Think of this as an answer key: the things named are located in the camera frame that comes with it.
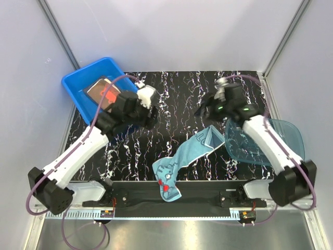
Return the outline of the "blue striped towel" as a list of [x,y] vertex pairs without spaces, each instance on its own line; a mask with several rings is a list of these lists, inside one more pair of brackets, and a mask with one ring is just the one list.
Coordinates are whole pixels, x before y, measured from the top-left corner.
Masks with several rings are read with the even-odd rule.
[[172,157],[163,157],[152,164],[152,169],[165,202],[173,202],[182,197],[176,187],[180,169],[188,167],[194,161],[213,153],[224,145],[224,136],[213,126],[195,133],[182,143]]

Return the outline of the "brown towel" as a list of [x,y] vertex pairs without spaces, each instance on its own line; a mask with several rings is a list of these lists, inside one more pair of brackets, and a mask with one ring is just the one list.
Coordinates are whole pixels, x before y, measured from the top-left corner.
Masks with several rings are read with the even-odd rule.
[[112,85],[107,91],[110,84],[111,81],[108,78],[100,78],[95,83],[87,87],[84,92],[97,105],[99,105],[100,100],[106,93],[101,105],[101,109],[105,110],[116,101],[117,96],[121,93],[120,89],[116,85]]

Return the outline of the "dark grey-blue towel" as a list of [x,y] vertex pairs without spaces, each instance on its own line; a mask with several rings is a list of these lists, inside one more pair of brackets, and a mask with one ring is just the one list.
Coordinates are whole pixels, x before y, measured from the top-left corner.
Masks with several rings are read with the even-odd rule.
[[84,95],[87,97],[87,98],[90,98],[90,94],[89,94],[89,89],[83,89],[82,92],[84,93]]

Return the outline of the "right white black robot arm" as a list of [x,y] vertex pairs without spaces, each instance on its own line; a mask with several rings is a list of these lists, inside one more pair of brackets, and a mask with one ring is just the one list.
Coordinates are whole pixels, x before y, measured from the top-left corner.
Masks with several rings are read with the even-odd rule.
[[281,207],[295,206],[296,201],[311,196],[308,210],[315,208],[316,164],[290,149],[259,107],[247,103],[240,84],[222,83],[215,92],[204,95],[195,116],[212,121],[232,120],[257,144],[274,169],[274,179],[250,180],[243,185],[236,193],[239,205],[246,207],[260,198],[272,200]]

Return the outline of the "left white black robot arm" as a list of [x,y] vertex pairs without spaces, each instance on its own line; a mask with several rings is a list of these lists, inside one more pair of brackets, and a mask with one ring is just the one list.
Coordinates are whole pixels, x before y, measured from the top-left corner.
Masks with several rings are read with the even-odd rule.
[[31,192],[47,211],[58,215],[71,204],[97,202],[107,206],[112,201],[108,185],[102,181],[71,183],[75,173],[101,148],[112,142],[129,127],[152,129],[157,123],[158,109],[152,104],[156,90],[146,86],[136,93],[124,91],[102,111],[96,121],[57,159],[43,169],[32,168],[28,173]]

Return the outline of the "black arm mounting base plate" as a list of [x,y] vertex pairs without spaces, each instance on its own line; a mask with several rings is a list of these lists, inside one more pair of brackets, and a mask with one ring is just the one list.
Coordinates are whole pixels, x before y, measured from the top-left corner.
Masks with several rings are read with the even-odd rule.
[[156,181],[116,181],[106,191],[102,202],[85,201],[83,206],[109,207],[115,201],[116,208],[159,210],[162,213],[175,213],[181,209],[251,207],[250,199],[245,197],[241,201],[238,197],[238,191],[244,184],[246,181],[180,181],[176,187],[182,196],[166,202]]

